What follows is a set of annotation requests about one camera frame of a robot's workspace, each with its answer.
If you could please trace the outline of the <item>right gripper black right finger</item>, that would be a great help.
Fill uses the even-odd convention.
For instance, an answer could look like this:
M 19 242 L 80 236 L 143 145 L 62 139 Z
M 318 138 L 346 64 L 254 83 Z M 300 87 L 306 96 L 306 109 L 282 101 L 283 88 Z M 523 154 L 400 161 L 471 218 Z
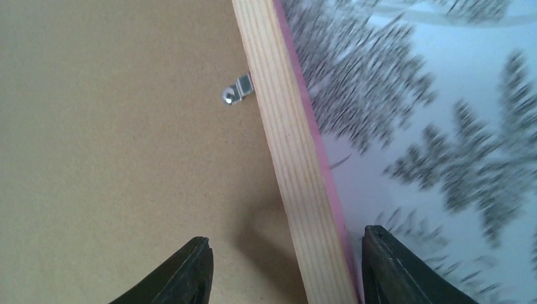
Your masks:
M 363 300 L 366 304 L 475 304 L 444 280 L 381 225 L 362 238 Z

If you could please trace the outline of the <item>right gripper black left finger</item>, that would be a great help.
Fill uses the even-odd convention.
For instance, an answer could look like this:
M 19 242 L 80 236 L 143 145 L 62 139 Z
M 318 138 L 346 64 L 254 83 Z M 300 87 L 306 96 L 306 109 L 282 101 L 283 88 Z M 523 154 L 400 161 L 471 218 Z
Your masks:
M 208 304 L 213 270 L 209 239 L 197 236 L 111 304 Z

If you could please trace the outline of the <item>pink picture frame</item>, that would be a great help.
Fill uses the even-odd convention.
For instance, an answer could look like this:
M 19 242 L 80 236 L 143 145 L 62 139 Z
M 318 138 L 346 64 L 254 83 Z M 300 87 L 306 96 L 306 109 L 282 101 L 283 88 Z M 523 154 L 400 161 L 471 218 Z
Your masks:
M 108 303 L 195 236 L 212 303 L 346 303 L 298 264 L 231 1 L 1 2 L 1 302 Z

